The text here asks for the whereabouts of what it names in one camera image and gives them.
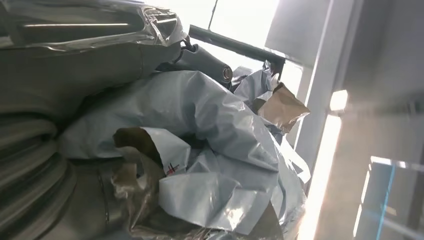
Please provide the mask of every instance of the plastic packaging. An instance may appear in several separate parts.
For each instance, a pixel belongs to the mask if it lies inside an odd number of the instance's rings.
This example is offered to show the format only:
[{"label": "plastic packaging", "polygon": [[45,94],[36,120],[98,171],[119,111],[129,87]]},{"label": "plastic packaging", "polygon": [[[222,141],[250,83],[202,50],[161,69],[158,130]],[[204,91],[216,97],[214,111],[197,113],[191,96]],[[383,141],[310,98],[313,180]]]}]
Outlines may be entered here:
[{"label": "plastic packaging", "polygon": [[[118,157],[115,131],[144,127],[167,175],[159,205],[169,215],[248,235],[269,202],[281,225],[302,208],[298,176],[262,119],[206,75],[157,73],[98,102],[61,135],[60,151],[73,159]],[[192,134],[207,145],[187,155],[178,137]]]},{"label": "plastic packaging", "polygon": [[141,1],[1,0],[0,4],[13,42],[7,48],[72,51],[122,43],[167,47],[187,37],[174,12]]}]

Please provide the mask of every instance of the coiled hose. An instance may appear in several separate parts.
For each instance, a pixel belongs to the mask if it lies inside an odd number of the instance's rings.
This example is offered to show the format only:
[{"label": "coiled hose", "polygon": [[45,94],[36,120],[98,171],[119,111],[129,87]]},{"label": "coiled hose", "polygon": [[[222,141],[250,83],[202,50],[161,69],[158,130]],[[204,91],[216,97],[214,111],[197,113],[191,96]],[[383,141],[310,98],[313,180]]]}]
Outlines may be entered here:
[{"label": "coiled hose", "polygon": [[0,239],[89,240],[122,225],[110,183],[121,160],[74,165],[57,153],[55,138],[87,96],[146,76],[179,53],[179,43],[0,50]]}]

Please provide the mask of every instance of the white wall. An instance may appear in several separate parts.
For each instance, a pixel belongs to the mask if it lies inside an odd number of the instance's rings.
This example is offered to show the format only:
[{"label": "white wall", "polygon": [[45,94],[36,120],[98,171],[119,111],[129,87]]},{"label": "white wall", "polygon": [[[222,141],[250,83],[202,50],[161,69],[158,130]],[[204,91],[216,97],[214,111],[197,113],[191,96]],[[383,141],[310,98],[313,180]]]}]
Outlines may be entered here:
[{"label": "white wall", "polygon": [[279,0],[266,47],[312,68],[330,0]]},{"label": "white wall", "polygon": [[[350,103],[424,92],[423,13],[422,0],[364,0],[342,76]],[[370,156],[418,164],[423,145],[422,115],[343,120],[315,240],[352,238]],[[395,171],[387,205],[396,215],[386,218],[401,226],[408,221],[416,178],[416,171]],[[403,236],[384,227],[380,239]]]}]

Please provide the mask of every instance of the gray tarp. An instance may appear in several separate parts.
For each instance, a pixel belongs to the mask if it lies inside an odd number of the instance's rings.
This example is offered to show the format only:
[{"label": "gray tarp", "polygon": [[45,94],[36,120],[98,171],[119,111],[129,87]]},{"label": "gray tarp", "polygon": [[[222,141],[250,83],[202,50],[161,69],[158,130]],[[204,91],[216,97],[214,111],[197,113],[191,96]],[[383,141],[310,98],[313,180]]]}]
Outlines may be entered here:
[{"label": "gray tarp", "polygon": [[[206,75],[157,73],[99,102],[61,135],[61,153],[117,157],[115,131],[144,127],[168,173],[159,182],[159,204],[168,214],[245,235],[269,201],[282,226],[302,215],[305,195],[291,161],[261,118]],[[193,150],[178,139],[187,134],[207,146],[189,154]]]}]

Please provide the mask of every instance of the pile of bags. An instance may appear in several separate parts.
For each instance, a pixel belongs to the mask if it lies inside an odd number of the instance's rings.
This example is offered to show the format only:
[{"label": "pile of bags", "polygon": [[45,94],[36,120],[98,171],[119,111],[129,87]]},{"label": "pile of bags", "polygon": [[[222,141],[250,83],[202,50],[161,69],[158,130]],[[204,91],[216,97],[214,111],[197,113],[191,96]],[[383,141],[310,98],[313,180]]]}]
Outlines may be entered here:
[{"label": "pile of bags", "polygon": [[201,72],[158,72],[96,99],[59,152],[127,160],[112,183],[133,237],[292,239],[305,194],[264,121]]},{"label": "pile of bags", "polygon": [[310,174],[283,136],[309,111],[267,64],[229,89],[158,72],[188,35],[140,1],[0,9],[0,239],[296,237]]}]

